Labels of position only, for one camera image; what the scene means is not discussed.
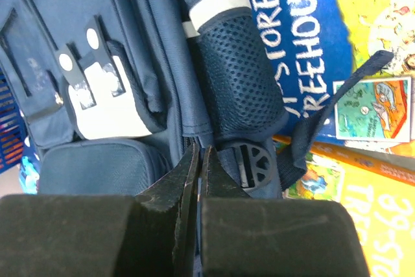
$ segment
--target blue book cover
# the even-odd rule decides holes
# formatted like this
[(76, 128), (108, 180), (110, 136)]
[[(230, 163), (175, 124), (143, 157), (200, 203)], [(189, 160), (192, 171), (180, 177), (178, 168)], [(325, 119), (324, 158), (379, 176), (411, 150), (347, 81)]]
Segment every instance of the blue book cover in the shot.
[[(415, 156), (410, 123), (415, 0), (251, 0), (251, 5), (290, 113), (279, 134), (289, 136), (296, 122), (321, 109), (352, 71), (386, 49), (394, 60), (369, 77), (374, 81), (351, 90), (336, 109), (340, 113), (326, 120), (318, 141)], [(398, 77), (405, 79), (389, 81)]]

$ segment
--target navy blue backpack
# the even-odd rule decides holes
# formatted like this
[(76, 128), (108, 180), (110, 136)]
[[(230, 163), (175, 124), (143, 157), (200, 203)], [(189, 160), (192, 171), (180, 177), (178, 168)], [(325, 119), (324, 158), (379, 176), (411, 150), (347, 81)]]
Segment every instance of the navy blue backpack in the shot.
[(257, 198), (281, 198), (333, 106), (278, 158), (287, 122), (250, 0), (0, 0), (0, 66), (41, 160), (43, 194), (136, 195), (193, 142)]

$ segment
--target backpack strap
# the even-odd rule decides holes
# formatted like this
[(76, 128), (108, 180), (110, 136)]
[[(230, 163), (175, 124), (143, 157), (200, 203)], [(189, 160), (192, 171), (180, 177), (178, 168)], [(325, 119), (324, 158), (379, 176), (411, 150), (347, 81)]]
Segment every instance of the backpack strap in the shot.
[(378, 51), (369, 58), (340, 89), (331, 97), (329, 104), (309, 118), (302, 119), (294, 127), (291, 144), (278, 154), (278, 173), (282, 190), (299, 180), (306, 172), (305, 156), (310, 151), (324, 121), (330, 116), (336, 103), (356, 83), (366, 76), (372, 76), (381, 70), (394, 57), (388, 51)]

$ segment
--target book spine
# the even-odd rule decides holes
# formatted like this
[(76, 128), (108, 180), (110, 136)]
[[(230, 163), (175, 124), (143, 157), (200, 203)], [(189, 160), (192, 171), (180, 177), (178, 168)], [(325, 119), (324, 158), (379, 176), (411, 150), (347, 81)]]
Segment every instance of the book spine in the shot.
[[(274, 136), (274, 140), (284, 144), (289, 144), (291, 142), (290, 138), (283, 136)], [(321, 157), (331, 158), (335, 161), (347, 163), (354, 167), (415, 186), (414, 171), (391, 165), (342, 147), (316, 142), (311, 147), (310, 152)]]

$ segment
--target sticker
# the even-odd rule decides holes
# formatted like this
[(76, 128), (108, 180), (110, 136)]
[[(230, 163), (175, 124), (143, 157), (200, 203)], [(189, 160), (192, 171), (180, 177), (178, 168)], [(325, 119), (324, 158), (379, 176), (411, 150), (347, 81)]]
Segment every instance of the sticker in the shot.
[(107, 63), (102, 67), (102, 71), (105, 74), (104, 83), (107, 85), (107, 88), (111, 90), (112, 96), (118, 97), (123, 94), (124, 88), (114, 66), (111, 63)]
[[(333, 83), (334, 93), (343, 83)], [(335, 106), (336, 138), (409, 142), (410, 87), (410, 77), (358, 82)]]
[(92, 93), (90, 92), (86, 81), (75, 84), (73, 89), (77, 94), (78, 101), (83, 110), (87, 110), (88, 108), (95, 106), (94, 98), (92, 97)]

